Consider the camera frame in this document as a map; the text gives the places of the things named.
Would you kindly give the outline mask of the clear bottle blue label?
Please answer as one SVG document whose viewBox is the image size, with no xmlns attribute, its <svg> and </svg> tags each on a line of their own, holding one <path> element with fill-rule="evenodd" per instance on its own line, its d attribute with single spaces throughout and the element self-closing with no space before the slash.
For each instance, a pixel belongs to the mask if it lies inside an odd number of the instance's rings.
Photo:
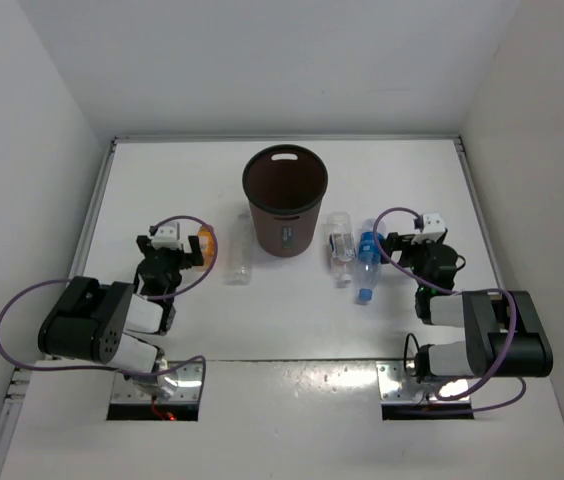
<svg viewBox="0 0 564 480">
<path fill-rule="evenodd" d="M 381 273 L 382 255 L 374 242 L 374 224 L 374 219 L 364 221 L 358 242 L 356 285 L 357 301 L 360 304 L 367 304 L 372 300 Z"/>
</svg>

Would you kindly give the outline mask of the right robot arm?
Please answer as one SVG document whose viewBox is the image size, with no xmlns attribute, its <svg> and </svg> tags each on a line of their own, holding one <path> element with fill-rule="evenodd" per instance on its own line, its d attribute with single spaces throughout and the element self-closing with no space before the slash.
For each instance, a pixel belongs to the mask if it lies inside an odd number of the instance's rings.
<svg viewBox="0 0 564 480">
<path fill-rule="evenodd" d="M 416 316 L 426 325 L 459 328 L 464 338 L 417 348 L 410 374 L 419 381 L 477 379 L 495 368 L 496 377 L 546 377 L 553 352 L 530 294 L 486 291 L 449 292 L 465 259 L 437 240 L 390 233 L 379 240 L 387 255 L 400 254 L 398 265 L 419 278 Z"/>
</svg>

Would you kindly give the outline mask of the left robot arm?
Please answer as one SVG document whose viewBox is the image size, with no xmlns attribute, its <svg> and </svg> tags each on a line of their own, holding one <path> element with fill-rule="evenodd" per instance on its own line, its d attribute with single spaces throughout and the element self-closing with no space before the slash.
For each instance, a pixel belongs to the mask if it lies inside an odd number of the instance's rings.
<svg viewBox="0 0 564 480">
<path fill-rule="evenodd" d="M 124 370 L 124 377 L 148 394 L 173 395 L 178 377 L 164 372 L 164 350 L 138 336 L 164 336 L 171 329 L 176 313 L 171 294 L 182 282 L 181 272 L 204 264 L 199 238 L 190 236 L 188 242 L 189 252 L 172 227 L 139 236 L 143 260 L 131 283 L 74 277 L 40 327 L 39 350 Z"/>
</svg>

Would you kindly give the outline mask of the clear plastic bottle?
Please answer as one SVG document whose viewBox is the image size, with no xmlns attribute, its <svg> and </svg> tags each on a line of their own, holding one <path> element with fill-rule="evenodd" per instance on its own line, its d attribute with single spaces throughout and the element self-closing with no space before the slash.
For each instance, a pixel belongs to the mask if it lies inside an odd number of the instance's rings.
<svg viewBox="0 0 564 480">
<path fill-rule="evenodd" d="M 229 240 L 226 283 L 248 285 L 252 277 L 254 230 L 251 216 L 239 214 L 233 222 Z"/>
</svg>

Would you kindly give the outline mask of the clear bottle white label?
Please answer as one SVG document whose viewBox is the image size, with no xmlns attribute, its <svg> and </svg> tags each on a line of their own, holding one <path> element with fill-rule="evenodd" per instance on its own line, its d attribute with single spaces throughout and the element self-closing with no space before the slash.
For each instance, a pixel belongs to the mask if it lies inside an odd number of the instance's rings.
<svg viewBox="0 0 564 480">
<path fill-rule="evenodd" d="M 346 212 L 328 215 L 326 233 L 329 247 L 330 272 L 339 288 L 353 282 L 356 249 L 350 216 Z"/>
</svg>

